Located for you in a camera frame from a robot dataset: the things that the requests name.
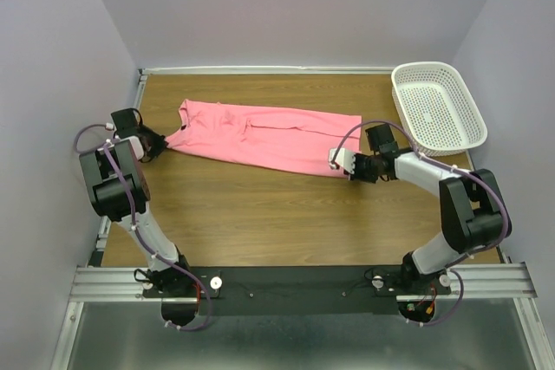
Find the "pink t shirt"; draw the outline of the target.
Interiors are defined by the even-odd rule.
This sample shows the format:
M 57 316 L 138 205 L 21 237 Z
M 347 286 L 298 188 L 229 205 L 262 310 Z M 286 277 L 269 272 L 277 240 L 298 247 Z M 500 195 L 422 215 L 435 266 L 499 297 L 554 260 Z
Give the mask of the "pink t shirt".
M 340 178 L 329 151 L 360 115 L 185 100 L 180 128 L 166 137 L 180 153 L 283 172 Z

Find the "white perforated plastic basket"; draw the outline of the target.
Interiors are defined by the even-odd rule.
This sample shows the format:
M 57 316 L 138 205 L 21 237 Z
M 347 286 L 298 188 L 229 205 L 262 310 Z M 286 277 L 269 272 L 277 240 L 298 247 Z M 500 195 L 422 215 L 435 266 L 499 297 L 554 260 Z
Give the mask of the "white perforated plastic basket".
M 482 146 L 487 127 L 459 71 L 444 62 L 410 62 L 391 73 L 392 97 L 404 130 L 430 157 Z

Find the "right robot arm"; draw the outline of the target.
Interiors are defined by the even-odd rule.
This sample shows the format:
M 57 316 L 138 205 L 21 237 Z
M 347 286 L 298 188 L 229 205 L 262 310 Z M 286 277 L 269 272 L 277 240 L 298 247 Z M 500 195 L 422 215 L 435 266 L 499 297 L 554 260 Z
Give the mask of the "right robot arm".
M 512 221 L 492 172 L 448 166 L 413 145 L 400 148 L 391 127 L 385 123 L 366 130 L 370 155 L 341 149 L 330 163 L 350 180 L 403 180 L 439 199 L 441 231 L 402 259 L 397 282 L 412 289 L 499 245 L 512 233 Z

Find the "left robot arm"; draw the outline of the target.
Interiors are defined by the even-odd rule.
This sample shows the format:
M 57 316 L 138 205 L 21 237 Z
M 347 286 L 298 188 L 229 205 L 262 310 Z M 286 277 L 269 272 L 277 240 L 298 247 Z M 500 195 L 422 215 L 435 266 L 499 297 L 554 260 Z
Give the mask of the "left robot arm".
M 166 149 L 165 137 L 147 127 L 136 108 L 115 111 L 111 118 L 82 128 L 73 142 L 90 204 L 97 215 L 124 229 L 147 259 L 147 269 L 134 272 L 135 281 L 162 295 L 199 294 L 186 258 L 149 207 L 151 194 L 141 165 Z

